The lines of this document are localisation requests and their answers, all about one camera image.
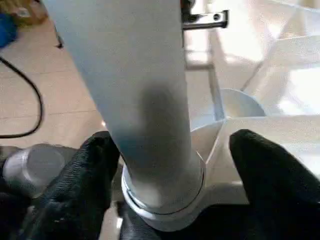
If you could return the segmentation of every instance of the black fabric glove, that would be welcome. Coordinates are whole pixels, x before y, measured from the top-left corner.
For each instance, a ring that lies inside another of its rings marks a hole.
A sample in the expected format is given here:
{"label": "black fabric glove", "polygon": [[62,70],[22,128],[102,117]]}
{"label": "black fabric glove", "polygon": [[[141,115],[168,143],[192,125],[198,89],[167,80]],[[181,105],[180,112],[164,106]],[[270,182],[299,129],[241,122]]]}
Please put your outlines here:
{"label": "black fabric glove", "polygon": [[250,130],[234,133],[229,146],[268,239],[320,239],[320,181],[284,148]]}
{"label": "black fabric glove", "polygon": [[83,143],[45,193],[33,202],[18,239],[97,240],[111,203],[119,151],[107,131]]}
{"label": "black fabric glove", "polygon": [[250,205],[211,206],[176,232],[153,229],[127,206],[120,240],[320,239],[318,179],[285,149],[249,130],[230,137],[230,151]]}

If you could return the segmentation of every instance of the beige floor tile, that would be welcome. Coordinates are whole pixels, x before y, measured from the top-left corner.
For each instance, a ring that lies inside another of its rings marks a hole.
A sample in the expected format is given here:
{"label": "beige floor tile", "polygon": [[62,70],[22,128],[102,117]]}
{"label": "beige floor tile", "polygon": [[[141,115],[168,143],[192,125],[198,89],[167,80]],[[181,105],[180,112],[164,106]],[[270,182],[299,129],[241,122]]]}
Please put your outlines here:
{"label": "beige floor tile", "polygon": [[[25,132],[33,127],[36,119],[36,116],[2,118],[0,134]],[[38,143],[49,143],[78,148],[92,134],[106,129],[102,122],[97,111],[47,115],[35,134],[16,139],[0,139],[0,145],[25,148]]]}
{"label": "beige floor tile", "polygon": [[[46,114],[95,110],[95,104],[76,71],[29,74],[42,94]],[[30,86],[18,76],[0,79],[1,118],[38,114]]]}

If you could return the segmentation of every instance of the white metal tube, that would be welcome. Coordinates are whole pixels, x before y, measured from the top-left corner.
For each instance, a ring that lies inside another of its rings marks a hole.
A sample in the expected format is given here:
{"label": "white metal tube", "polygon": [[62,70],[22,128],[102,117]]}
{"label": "white metal tube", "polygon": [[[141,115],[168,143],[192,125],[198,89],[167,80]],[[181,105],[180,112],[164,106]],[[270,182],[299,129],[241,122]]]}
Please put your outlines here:
{"label": "white metal tube", "polygon": [[180,1],[44,3],[123,154],[132,196],[158,213],[185,207],[202,171],[191,157]]}

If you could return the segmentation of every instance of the white machine part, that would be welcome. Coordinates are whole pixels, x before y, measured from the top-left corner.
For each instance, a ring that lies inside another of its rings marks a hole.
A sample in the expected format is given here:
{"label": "white machine part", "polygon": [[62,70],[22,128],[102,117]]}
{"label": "white machine part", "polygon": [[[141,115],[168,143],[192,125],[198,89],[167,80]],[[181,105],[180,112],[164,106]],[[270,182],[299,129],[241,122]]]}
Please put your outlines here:
{"label": "white machine part", "polygon": [[209,205],[248,202],[228,148],[235,131],[318,141],[316,116],[226,120],[217,82],[217,122],[190,134],[178,0],[43,2],[123,154],[125,200],[150,226],[176,231]]}

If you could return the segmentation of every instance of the gray cylinder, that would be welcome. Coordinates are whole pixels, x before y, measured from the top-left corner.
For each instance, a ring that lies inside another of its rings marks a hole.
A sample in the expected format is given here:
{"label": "gray cylinder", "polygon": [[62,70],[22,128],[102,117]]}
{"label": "gray cylinder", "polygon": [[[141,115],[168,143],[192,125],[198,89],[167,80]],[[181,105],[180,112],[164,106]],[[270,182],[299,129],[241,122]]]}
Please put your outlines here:
{"label": "gray cylinder", "polygon": [[132,196],[157,213],[187,206],[203,175],[191,150],[180,1],[43,2],[123,155]]}

